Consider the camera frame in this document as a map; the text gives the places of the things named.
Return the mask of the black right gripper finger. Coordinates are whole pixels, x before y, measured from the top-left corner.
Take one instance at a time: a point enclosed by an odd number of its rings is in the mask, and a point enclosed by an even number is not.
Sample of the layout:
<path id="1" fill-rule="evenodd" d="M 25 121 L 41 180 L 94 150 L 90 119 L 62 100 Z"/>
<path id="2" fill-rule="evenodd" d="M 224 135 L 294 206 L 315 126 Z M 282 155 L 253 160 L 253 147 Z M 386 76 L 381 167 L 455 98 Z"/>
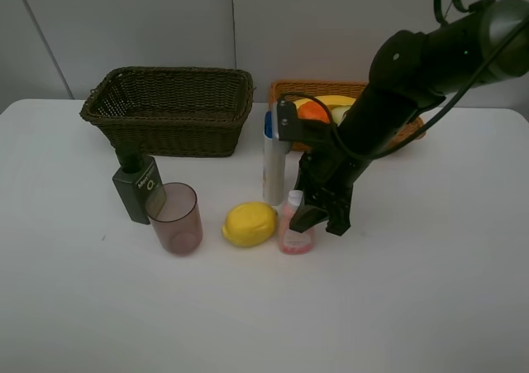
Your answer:
<path id="1" fill-rule="evenodd" d="M 350 228 L 350 206 L 353 189 L 344 189 L 340 193 L 331 193 L 327 202 L 328 221 L 326 232 L 342 236 Z"/>
<path id="2" fill-rule="evenodd" d="M 288 193 L 288 205 L 293 210 L 289 229 L 303 233 L 326 220 L 326 210 L 301 190 Z"/>

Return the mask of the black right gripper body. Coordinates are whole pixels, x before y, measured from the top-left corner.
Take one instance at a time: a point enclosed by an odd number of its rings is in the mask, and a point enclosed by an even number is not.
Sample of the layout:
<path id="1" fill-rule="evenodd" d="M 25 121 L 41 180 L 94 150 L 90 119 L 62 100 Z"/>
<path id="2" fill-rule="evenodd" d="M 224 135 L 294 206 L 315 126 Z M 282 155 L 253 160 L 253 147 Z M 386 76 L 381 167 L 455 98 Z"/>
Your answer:
<path id="1" fill-rule="evenodd" d="M 293 140 L 307 147 L 299 161 L 296 188 L 319 208 L 351 204 L 355 181 L 369 167 L 372 132 L 365 128 L 301 128 Z"/>

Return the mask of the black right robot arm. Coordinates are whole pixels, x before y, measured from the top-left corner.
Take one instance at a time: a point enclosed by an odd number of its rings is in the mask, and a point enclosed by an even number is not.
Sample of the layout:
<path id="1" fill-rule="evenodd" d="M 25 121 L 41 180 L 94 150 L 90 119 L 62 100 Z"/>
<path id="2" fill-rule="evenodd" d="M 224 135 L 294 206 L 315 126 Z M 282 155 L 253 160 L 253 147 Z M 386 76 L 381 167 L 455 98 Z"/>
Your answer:
<path id="1" fill-rule="evenodd" d="M 355 181 L 374 161 L 393 154 L 394 137 L 429 110 L 444 117 L 471 88 L 528 71 L 528 4 L 477 2 L 472 12 L 430 33 L 399 31 L 374 57 L 369 82 L 340 123 L 298 118 L 291 93 L 277 102 L 281 141 L 307 151 L 298 163 L 302 202 L 295 232 L 319 223 L 340 236 L 350 228 Z"/>

